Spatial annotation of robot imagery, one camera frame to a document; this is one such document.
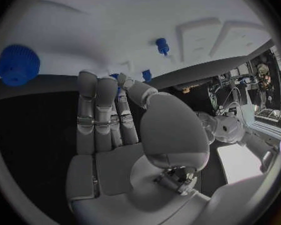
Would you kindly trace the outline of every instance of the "blue knob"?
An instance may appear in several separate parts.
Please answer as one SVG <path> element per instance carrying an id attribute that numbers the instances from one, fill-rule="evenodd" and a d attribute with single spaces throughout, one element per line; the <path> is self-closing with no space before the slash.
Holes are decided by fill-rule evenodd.
<path id="1" fill-rule="evenodd" d="M 0 56 L 0 77 L 8 86 L 24 85 L 39 74 L 40 63 L 39 57 L 30 48 L 7 46 Z"/>
<path id="2" fill-rule="evenodd" d="M 170 48 L 169 48 L 169 45 L 167 44 L 167 40 L 165 38 L 157 39 L 155 44 L 157 45 L 157 49 L 160 54 L 163 54 L 165 56 L 168 55 Z"/>
<path id="3" fill-rule="evenodd" d="M 150 82 L 151 79 L 152 79 L 152 74 L 151 74 L 150 70 L 148 69 L 148 70 L 146 70 L 146 71 L 143 71 L 143 72 L 142 72 L 142 77 L 143 77 L 143 79 L 144 79 L 146 82 Z"/>

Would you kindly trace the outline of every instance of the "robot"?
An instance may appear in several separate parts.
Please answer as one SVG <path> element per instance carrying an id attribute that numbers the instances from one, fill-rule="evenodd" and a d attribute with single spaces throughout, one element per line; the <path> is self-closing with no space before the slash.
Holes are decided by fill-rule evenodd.
<path id="1" fill-rule="evenodd" d="M 177 216 L 190 224 L 210 203 L 195 189 L 196 172 L 215 140 L 247 146 L 264 172 L 275 156 L 237 117 L 194 112 L 123 73 L 97 78 L 83 70 L 78 90 L 77 155 L 66 196 L 82 224 L 173 224 Z M 127 97 L 146 110 L 141 142 Z"/>

